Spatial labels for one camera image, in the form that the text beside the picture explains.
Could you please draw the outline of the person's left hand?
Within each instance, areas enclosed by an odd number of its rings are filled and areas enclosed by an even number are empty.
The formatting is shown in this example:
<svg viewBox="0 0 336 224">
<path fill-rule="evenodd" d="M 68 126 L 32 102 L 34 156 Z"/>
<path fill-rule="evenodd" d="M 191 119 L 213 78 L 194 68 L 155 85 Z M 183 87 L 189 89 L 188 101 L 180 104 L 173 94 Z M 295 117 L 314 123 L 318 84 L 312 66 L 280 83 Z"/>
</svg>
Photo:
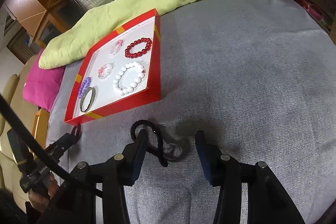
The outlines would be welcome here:
<svg viewBox="0 0 336 224">
<path fill-rule="evenodd" d="M 29 202 L 32 207 L 40 213 L 44 213 L 50 200 L 54 197 L 60 186 L 56 181 L 54 174 L 50 173 L 50 184 L 48 187 L 49 198 L 43 197 L 41 194 L 34 192 L 32 189 L 28 193 Z"/>
</svg>

